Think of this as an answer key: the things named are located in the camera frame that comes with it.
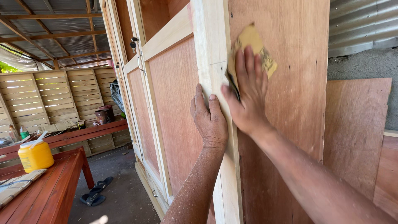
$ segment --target concrete wall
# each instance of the concrete wall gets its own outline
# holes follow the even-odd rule
[[[398,48],[329,58],[328,80],[391,78],[386,129],[398,130]]]

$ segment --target hand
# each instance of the hand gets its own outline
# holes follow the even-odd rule
[[[191,115],[196,128],[203,138],[203,147],[225,149],[228,140],[228,129],[224,115],[221,113],[220,102],[216,95],[209,96],[210,113],[206,108],[202,94],[202,86],[196,86],[196,95],[191,100]]]
[[[236,52],[236,76],[240,93],[240,102],[227,85],[222,85],[224,95],[236,126],[248,135],[252,135],[259,128],[269,128],[265,116],[265,95],[267,94],[268,76],[261,68],[261,58],[253,56],[253,49],[247,46]]]

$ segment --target wooden cabinet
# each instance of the wooden cabinet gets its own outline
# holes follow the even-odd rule
[[[310,222],[277,170],[237,130],[220,92],[241,30],[255,23],[279,68],[269,80],[267,116],[322,161],[329,1],[100,0],[137,172],[160,218],[188,176],[202,139],[189,114],[200,83],[216,94],[229,140],[208,223]],[[130,47],[136,37],[136,47]]]

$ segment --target green foliage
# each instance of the green foliage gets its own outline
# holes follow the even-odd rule
[[[8,73],[8,72],[22,72],[19,69],[16,69],[12,66],[7,65],[6,63],[0,61],[0,68],[2,73]]]

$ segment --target yellow plastic jar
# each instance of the yellow plastic jar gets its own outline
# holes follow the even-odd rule
[[[54,158],[47,142],[39,140],[33,149],[30,149],[36,141],[21,144],[18,150],[23,168],[27,173],[36,169],[47,169],[54,164]]]

